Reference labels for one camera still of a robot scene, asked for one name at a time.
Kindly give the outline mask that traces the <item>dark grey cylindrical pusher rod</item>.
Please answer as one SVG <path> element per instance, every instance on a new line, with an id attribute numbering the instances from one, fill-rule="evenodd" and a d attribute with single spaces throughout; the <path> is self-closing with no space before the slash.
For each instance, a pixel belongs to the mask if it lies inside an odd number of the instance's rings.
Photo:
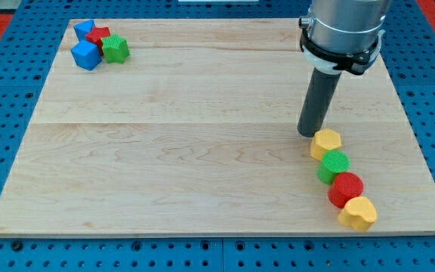
<path id="1" fill-rule="evenodd" d="M 340 77 L 340 73 L 328 74 L 313 69 L 297 125 L 300 135 L 312 138 L 321 129 Z"/>

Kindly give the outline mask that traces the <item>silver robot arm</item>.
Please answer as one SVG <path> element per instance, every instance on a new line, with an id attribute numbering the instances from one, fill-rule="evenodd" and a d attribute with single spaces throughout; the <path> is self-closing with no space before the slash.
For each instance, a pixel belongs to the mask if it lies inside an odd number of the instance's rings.
<path id="1" fill-rule="evenodd" d="M 390 0 L 312 0 L 298 18 L 299 47 L 313 65 L 298 133 L 321 129 L 343 71 L 360 76 L 377 59 Z"/>

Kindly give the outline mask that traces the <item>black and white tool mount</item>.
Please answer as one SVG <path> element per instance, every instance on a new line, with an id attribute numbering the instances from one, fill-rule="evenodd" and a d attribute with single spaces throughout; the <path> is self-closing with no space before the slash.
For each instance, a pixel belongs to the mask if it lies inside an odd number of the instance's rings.
<path id="1" fill-rule="evenodd" d="M 356 76 L 361 76 L 378 58 L 384 34 L 385 31 L 383 29 L 380 30 L 374 43 L 362 52 L 342 54 L 330 52 L 319 47 L 308 37 L 308 32 L 303 29 L 299 46 L 304 58 L 321 73 L 336 75 L 342 71 L 347 71 Z"/>

